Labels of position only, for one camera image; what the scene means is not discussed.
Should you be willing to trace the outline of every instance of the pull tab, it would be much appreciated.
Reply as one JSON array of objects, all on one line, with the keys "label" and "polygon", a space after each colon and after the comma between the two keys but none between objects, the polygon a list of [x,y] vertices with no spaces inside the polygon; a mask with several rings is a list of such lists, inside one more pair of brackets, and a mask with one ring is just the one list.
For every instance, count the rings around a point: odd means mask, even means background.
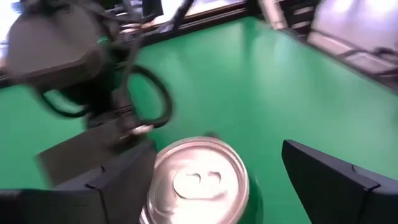
[{"label": "pull tab", "polygon": [[173,180],[174,191],[188,200],[209,200],[225,194],[222,176],[217,171],[181,170]]}]

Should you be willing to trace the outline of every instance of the green tabletop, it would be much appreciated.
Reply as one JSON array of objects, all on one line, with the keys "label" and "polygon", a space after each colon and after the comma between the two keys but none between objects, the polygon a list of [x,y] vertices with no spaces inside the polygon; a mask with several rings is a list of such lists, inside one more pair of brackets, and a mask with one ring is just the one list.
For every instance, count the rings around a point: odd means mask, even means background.
[{"label": "green tabletop", "polygon": [[[172,121],[151,134],[159,149],[218,133],[255,173],[266,224],[309,223],[282,163],[284,139],[398,179],[398,98],[253,18],[148,46],[139,61],[175,100]],[[142,114],[156,116],[155,91],[131,82]],[[0,104],[0,187],[46,188],[34,156],[80,133],[81,120],[46,111],[23,86],[0,90]]]}]

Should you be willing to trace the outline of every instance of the aluminum can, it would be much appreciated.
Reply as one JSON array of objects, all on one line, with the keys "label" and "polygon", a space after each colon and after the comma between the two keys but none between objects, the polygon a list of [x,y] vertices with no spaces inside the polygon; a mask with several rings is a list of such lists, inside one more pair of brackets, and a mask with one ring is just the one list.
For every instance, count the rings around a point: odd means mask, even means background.
[{"label": "aluminum can", "polygon": [[238,154],[211,137],[179,140],[156,158],[141,224],[236,224],[249,200],[249,176]]}]

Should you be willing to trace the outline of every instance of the green table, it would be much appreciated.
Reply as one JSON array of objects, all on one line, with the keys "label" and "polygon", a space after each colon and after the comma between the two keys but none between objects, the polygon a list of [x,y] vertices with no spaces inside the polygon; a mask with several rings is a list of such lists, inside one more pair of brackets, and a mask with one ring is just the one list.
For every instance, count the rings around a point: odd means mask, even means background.
[{"label": "green table", "polygon": [[[398,98],[253,18],[148,46],[139,61],[175,100],[172,121],[151,134],[159,149],[218,133],[256,173],[266,224],[309,223],[282,163],[284,139],[398,179]],[[141,112],[156,116],[156,93],[131,81]],[[45,188],[34,156],[80,133],[81,120],[49,113],[23,86],[1,90],[0,103],[0,187]]]}]

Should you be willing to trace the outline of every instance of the silver can top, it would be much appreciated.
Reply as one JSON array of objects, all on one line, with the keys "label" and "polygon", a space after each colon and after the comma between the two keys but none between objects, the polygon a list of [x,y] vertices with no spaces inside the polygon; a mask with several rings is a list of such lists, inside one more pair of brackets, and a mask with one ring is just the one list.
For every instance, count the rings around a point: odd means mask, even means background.
[{"label": "silver can top", "polygon": [[248,197],[248,173],[229,145],[187,138],[158,153],[141,223],[237,223]]}]

